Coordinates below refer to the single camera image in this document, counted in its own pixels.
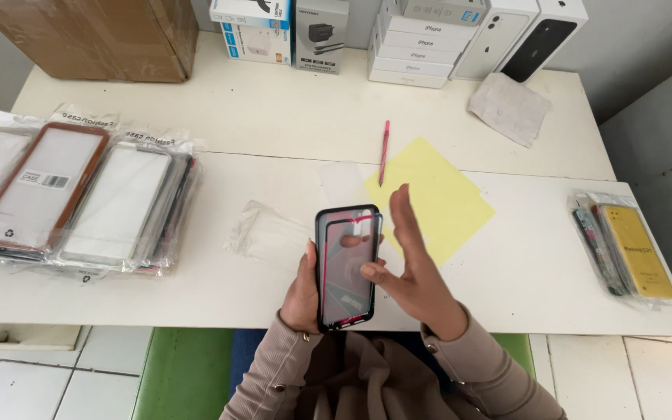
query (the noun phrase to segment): charger box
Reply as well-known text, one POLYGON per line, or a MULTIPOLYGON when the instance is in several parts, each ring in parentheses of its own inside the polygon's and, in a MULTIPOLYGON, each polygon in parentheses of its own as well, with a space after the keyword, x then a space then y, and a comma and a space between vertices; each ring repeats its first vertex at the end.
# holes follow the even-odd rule
POLYGON ((289 30, 290 0, 211 0, 211 20, 289 30))
POLYGON ((489 11, 455 64, 451 79, 484 80, 538 16, 536 0, 486 1, 489 11))
POLYGON ((290 32, 245 24, 222 24, 230 58, 262 63, 292 64, 290 32))
POLYGON ((295 66, 338 74, 347 40, 349 2, 298 0, 295 9, 295 66))
POLYGON ((373 43, 375 43, 375 52, 378 57, 444 64, 454 64, 458 59, 458 53, 453 51, 433 51, 431 49, 385 45, 381 37, 381 24, 382 16, 378 15, 378 18, 375 19, 375 28, 373 29, 373 43))
POLYGON ((421 61, 398 60, 396 58, 383 58, 377 54, 378 46, 375 44, 376 29, 373 28, 373 36, 369 39, 367 50, 372 62, 370 66, 375 70, 388 72, 402 72, 418 75, 433 75, 446 78, 453 70, 453 64, 425 63, 421 61))
POLYGON ((486 9, 486 0, 401 0, 404 17, 452 25, 477 26, 486 9))
POLYGON ((445 85, 447 77, 436 75, 416 75, 404 72, 390 72, 379 70, 374 67, 376 55, 375 49, 368 49, 367 56, 367 79, 370 81, 383 81, 385 83, 407 84, 409 86, 419 86, 422 88, 440 89, 445 85))
POLYGON ((582 0, 538 0, 541 10, 497 71, 527 83, 588 21, 582 0))
POLYGON ((461 26, 429 20, 403 17, 399 0, 383 0, 380 6, 380 18, 388 31, 423 33, 436 37, 448 37, 458 40, 470 40, 476 34, 477 27, 461 26))
POLYGON ((432 51, 452 51, 460 53, 466 48, 468 40, 456 40, 455 38, 437 37, 426 33, 410 33, 388 31, 383 24, 379 25, 383 45, 402 46, 406 48, 429 49, 432 51))

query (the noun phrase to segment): yellow sticky note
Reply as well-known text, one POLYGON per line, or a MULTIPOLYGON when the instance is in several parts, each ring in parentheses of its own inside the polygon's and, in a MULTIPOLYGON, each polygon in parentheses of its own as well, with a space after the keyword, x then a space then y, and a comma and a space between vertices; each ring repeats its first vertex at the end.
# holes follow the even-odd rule
MULTIPOLYGON (((481 190, 450 162, 419 137, 385 164, 383 185, 380 171, 364 182, 381 212, 388 215, 390 195, 402 184, 409 184, 411 206, 434 263, 442 266, 495 214, 481 198, 481 190)), ((386 224, 385 239, 398 252, 401 247, 386 224)))

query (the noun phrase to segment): hand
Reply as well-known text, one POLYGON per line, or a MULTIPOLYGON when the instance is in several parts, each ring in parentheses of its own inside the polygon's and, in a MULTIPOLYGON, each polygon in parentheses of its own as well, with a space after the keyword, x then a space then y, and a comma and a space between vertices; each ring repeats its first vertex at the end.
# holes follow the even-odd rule
POLYGON ((279 318, 293 331, 318 334, 318 291, 315 288, 315 243, 308 239, 297 277, 287 290, 279 318))
POLYGON ((468 316, 455 301, 424 247, 419 224, 408 198, 408 184, 390 196, 393 233, 403 249, 406 266, 396 277, 378 263, 362 266, 365 278, 382 287, 402 310, 424 322, 442 341, 460 338, 468 328, 468 316))

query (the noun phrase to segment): yellow phone case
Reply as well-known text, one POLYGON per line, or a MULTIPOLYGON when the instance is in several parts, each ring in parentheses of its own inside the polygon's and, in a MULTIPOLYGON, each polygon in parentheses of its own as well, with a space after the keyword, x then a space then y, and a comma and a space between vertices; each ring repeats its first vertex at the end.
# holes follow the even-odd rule
POLYGON ((601 220, 637 291, 646 298, 672 299, 672 285, 635 208, 599 205, 601 220))

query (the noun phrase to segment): pink pen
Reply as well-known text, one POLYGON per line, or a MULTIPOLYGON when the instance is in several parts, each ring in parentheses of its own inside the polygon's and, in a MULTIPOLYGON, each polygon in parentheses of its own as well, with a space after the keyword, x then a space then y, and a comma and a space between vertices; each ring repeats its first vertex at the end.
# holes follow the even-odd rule
POLYGON ((387 135, 390 132, 390 120, 385 121, 385 133, 383 134, 383 155, 380 159, 380 179, 378 185, 382 187, 382 179, 385 175, 385 155, 387 154, 387 135))

